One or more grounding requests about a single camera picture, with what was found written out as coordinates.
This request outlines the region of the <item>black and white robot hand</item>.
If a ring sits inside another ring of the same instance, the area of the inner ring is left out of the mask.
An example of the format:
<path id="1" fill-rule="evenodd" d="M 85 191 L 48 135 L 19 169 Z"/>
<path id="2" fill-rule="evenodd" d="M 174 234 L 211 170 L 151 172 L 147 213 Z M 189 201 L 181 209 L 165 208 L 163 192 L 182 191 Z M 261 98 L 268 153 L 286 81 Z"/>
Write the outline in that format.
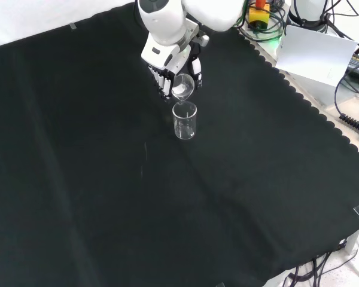
<path id="1" fill-rule="evenodd" d="M 181 73 L 192 78 L 196 90 L 202 87 L 200 52 L 201 45 L 196 41 L 191 41 L 180 50 L 178 44 L 163 46 L 155 42 L 151 35 L 148 36 L 141 57 L 156 81 L 162 99 L 168 101 L 173 98 L 173 89 L 177 86 L 175 79 Z"/>

